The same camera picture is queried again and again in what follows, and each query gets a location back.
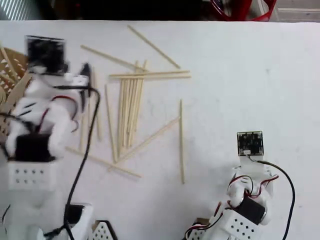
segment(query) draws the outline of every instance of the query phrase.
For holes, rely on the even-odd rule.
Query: pile of sticks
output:
[[[138,116],[143,89],[143,78],[124,79],[121,81],[119,115],[118,115],[118,155],[123,148],[132,147],[135,132],[137,131]]]
[[[118,164],[120,162],[124,162],[125,160],[129,159],[133,156],[137,151],[144,148],[148,145],[152,140],[156,137],[163,134],[165,131],[170,129],[176,123],[179,123],[179,148],[180,148],[180,175],[181,175],[181,182],[185,183],[185,172],[184,172],[184,148],[183,148],[183,102],[180,101],[180,110],[179,116],[167,123],[161,129],[150,135],[149,138],[144,140],[139,145],[135,146],[128,152],[124,152],[124,150],[128,150],[133,145],[135,133],[138,127],[138,117],[140,111],[140,105],[142,101],[142,93],[143,93],[143,85],[144,80],[148,79],[188,79],[191,78],[189,75],[189,70],[180,70],[180,66],[176,64],[170,57],[168,57],[165,53],[163,53],[158,47],[156,47],[153,43],[151,43],[148,39],[146,39],[141,33],[136,31],[133,27],[128,26],[128,28],[135,33],[139,38],[141,38],[144,42],[150,45],[153,49],[155,49],[160,55],[162,55],[166,60],[168,60],[172,65],[174,65],[177,70],[175,71],[155,71],[151,72],[147,70],[147,60],[144,61],[142,66],[139,66],[138,61],[135,64],[128,62],[126,60],[119,59],[117,57],[111,56],[107,53],[101,52],[99,50],[93,49],[91,47],[81,45],[82,49],[85,49],[89,52],[92,52],[96,55],[109,59],[113,62],[120,63],[121,65],[125,65],[129,68],[133,68],[133,73],[117,73],[109,75],[110,78],[120,80],[120,93],[119,93],[119,109],[118,109],[118,128],[117,128],[117,140],[115,140],[115,136],[113,134],[113,124],[112,124],[112,113],[110,108],[110,101],[108,99],[108,87],[107,84],[104,85],[104,95],[107,107],[107,117],[108,117],[108,124],[109,124],[109,136],[110,142],[112,146],[112,157],[113,157],[113,164],[104,161],[103,159],[94,157],[89,155],[88,157],[92,160],[95,160],[100,163],[106,163],[110,171],[111,169],[115,168],[117,170],[123,171],[127,174],[132,176],[141,178],[139,174],[136,174],[130,170],[125,168],[119,167]],[[82,155],[82,150],[79,151],[72,149],[70,147],[67,148],[69,151]]]

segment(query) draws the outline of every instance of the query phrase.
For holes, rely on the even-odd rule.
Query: wooden stick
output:
[[[186,76],[144,76],[144,75],[137,75],[137,76],[121,76],[118,79],[125,80],[125,79],[190,79],[190,75]]]
[[[181,182],[185,184],[185,163],[184,163],[184,131],[183,131],[183,104],[180,100],[180,121],[179,121],[179,137],[180,137],[180,172]]]
[[[145,60],[144,64],[145,66],[147,66],[148,61]],[[142,90],[143,90],[143,85],[144,85],[144,79],[140,78],[138,79],[138,85],[139,85],[139,89],[138,89],[138,105],[137,105],[137,111],[135,114],[135,121],[134,121],[134,131],[137,131],[137,127],[138,127],[138,117],[139,117],[139,111],[140,111],[140,105],[141,105],[141,95],[142,95]]]
[[[12,80],[10,77],[4,75],[3,73],[0,73],[0,77],[4,78],[4,79],[6,79],[6,80],[8,80],[8,81],[10,81],[10,82],[12,82],[14,84],[16,83],[14,80]]]
[[[128,126],[128,145],[129,147],[132,146],[133,141],[133,133],[134,133],[134,121],[136,117],[136,104],[137,104],[137,85],[138,85],[138,79],[133,80],[133,94],[132,94],[132,101],[131,101],[131,114],[129,116],[129,126]]]
[[[128,119],[128,146],[132,146],[132,126],[133,120],[135,117],[135,99],[136,99],[136,91],[137,91],[137,79],[132,80],[133,87],[132,87],[132,96],[131,96],[131,104],[130,104],[130,114]]]
[[[128,28],[136,34],[139,38],[141,38],[146,44],[156,50],[160,55],[162,55],[165,59],[167,59],[171,64],[173,64],[177,69],[180,69],[180,66],[175,63],[168,55],[166,55],[163,51],[161,51],[157,46],[155,46],[151,41],[149,41],[145,36],[143,36],[140,32],[135,30],[132,26],[128,25]]]
[[[10,59],[9,59],[7,53],[6,53],[6,50],[2,47],[1,43],[0,43],[0,50],[2,52],[2,55],[3,55],[4,59],[8,63],[8,66],[9,66],[11,72],[12,72],[13,77],[15,78],[15,81],[18,82],[19,81],[18,75],[17,75],[17,73],[16,73],[16,71],[14,69],[14,66],[11,64],[11,61],[10,61]]]
[[[144,61],[143,63],[143,67],[146,68],[147,67],[147,60]],[[135,132],[137,131],[136,127],[136,122],[137,122],[137,118],[138,118],[138,111],[139,111],[139,107],[140,107],[140,98],[139,98],[139,91],[140,91],[140,81],[142,81],[141,79],[136,79],[136,87],[135,87],[135,96],[134,96],[134,112],[133,112],[133,119],[131,121],[131,126],[130,126],[130,133],[129,133],[129,145],[132,146],[132,142],[134,140],[134,135]]]
[[[168,130],[169,128],[171,128],[174,124],[176,124],[177,122],[179,122],[180,117],[178,116],[177,118],[175,118],[174,120],[170,121],[167,125],[165,125],[163,128],[161,128],[160,130],[158,130],[157,132],[155,132],[154,134],[152,134],[147,140],[145,140],[143,143],[141,143],[140,145],[136,146],[132,151],[128,152],[126,155],[124,155],[123,157],[121,157],[118,160],[118,163],[123,162],[125,160],[127,160],[129,157],[131,157],[132,155],[134,155],[137,151],[139,151],[140,149],[142,149],[143,147],[145,147],[146,145],[148,145],[153,139],[155,139],[156,137],[158,137],[159,135],[163,134],[166,130]]]
[[[188,74],[189,70],[181,70],[181,71],[145,71],[142,73],[119,73],[119,74],[110,74],[109,77],[134,77],[140,75],[169,75],[169,74]]]
[[[85,127],[85,114],[81,116],[81,126],[80,126],[80,141],[79,141],[79,151],[82,151],[83,143],[84,143],[84,127]]]
[[[97,78],[96,78],[96,72],[95,72],[95,68],[92,67],[92,85],[94,88],[97,89]],[[100,119],[100,111],[98,110],[98,112],[96,113],[96,137],[98,139],[99,142],[102,141],[102,132],[101,132],[101,119]]]
[[[109,122],[109,131],[110,131],[109,135],[110,135],[110,142],[112,146],[112,157],[113,157],[113,162],[117,163],[118,162],[117,148],[116,148],[114,134],[113,134],[112,114],[111,114],[111,109],[110,109],[109,100],[108,100],[107,84],[104,85],[104,95],[105,95],[105,105],[106,105],[108,122]]]
[[[66,147],[66,149],[67,149],[69,152],[74,153],[74,154],[77,154],[77,155],[79,155],[79,156],[83,156],[83,155],[84,155],[84,153],[82,153],[82,152],[80,152],[80,151],[78,151],[78,150],[75,150],[75,149],[73,149],[73,148],[71,148],[71,147]],[[102,160],[102,159],[100,159],[100,158],[98,158],[98,157],[88,155],[88,158],[91,159],[91,160],[94,160],[94,161],[96,161],[96,162],[100,162],[100,163],[103,163],[103,164],[105,164],[105,165],[108,165],[109,167],[118,169],[118,170],[120,170],[120,171],[122,171],[122,172],[124,172],[124,173],[130,174],[130,175],[135,176],[135,177],[137,177],[137,178],[141,178],[141,177],[142,177],[142,176],[139,175],[139,174],[136,174],[136,173],[134,173],[134,172],[132,172],[132,171],[130,171],[130,170],[127,170],[127,169],[125,169],[125,168],[122,168],[122,167],[119,167],[119,166],[114,165],[114,164],[112,164],[112,163],[109,163],[109,162],[107,162],[107,161],[104,161],[104,160]]]
[[[123,146],[127,147],[127,126],[128,126],[128,114],[129,114],[129,91],[130,80],[125,80],[126,89],[124,94],[124,118],[123,118]]]
[[[126,126],[126,133],[127,133],[127,135],[129,134],[129,128],[130,128],[130,116],[132,115],[132,111],[133,111],[133,106],[132,106],[132,104],[133,104],[133,98],[132,98],[132,96],[133,96],[133,94],[134,94],[134,80],[133,79],[130,79],[129,80],[129,109],[128,109],[128,119],[127,119],[127,121],[128,121],[128,123],[127,123],[127,126]]]
[[[125,91],[125,82],[121,81],[120,94],[119,94],[119,112],[118,112],[118,156],[120,156],[122,150],[122,118],[123,118],[123,109],[124,109],[124,91]]]
[[[104,53],[104,52],[95,50],[95,49],[93,49],[93,48],[91,48],[91,47],[88,47],[88,46],[85,46],[85,45],[81,45],[81,48],[82,48],[82,49],[85,49],[85,50],[88,50],[88,51],[90,51],[90,52],[92,52],[92,53],[95,53],[95,54],[97,54],[97,55],[100,55],[100,56],[102,56],[102,57],[105,57],[105,58],[107,58],[107,59],[110,59],[110,60],[112,60],[112,61],[114,61],[114,62],[118,62],[118,63],[124,64],[124,65],[131,66],[131,67],[133,67],[133,68],[136,68],[136,66],[135,66],[134,64],[130,63],[130,62],[127,62],[127,61],[125,61],[125,60],[121,60],[121,59],[119,59],[119,58],[116,58],[116,57],[111,56],[111,55],[109,55],[109,54],[106,54],[106,53]],[[147,69],[144,69],[144,68],[142,68],[142,67],[138,67],[138,68],[141,69],[141,70],[143,70],[143,71],[147,71]]]

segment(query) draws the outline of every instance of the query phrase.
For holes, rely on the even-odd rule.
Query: wooden basket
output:
[[[31,79],[27,56],[0,46],[0,112],[11,113]],[[8,135],[9,122],[0,118],[0,136]]]

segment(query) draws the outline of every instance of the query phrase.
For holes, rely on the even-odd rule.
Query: floor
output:
[[[320,23],[320,0],[277,0],[270,21]]]

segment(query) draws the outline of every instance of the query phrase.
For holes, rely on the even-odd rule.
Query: white table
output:
[[[80,45],[134,63],[149,60],[153,71],[174,67],[127,29],[128,22],[0,22],[2,44],[25,52],[25,35],[67,40],[71,70],[89,61],[103,93],[107,74],[127,68]],[[185,176],[180,180],[178,124],[121,166],[136,179],[88,161],[73,200],[94,204],[97,219],[110,220],[120,240],[180,240],[196,217],[209,217],[239,164],[237,132],[263,130],[265,159],[285,169],[296,189],[288,240],[315,239],[320,209],[320,24],[238,22],[131,22],[192,79],[146,81],[135,144],[178,116],[184,101]],[[113,122],[117,123],[119,82],[110,81]],[[94,135],[91,154],[112,160],[106,106],[104,141]],[[78,146],[75,134],[71,146]],[[61,189],[67,194],[80,157],[66,154]],[[272,222],[262,240],[283,237],[291,189],[283,175],[275,182]]]

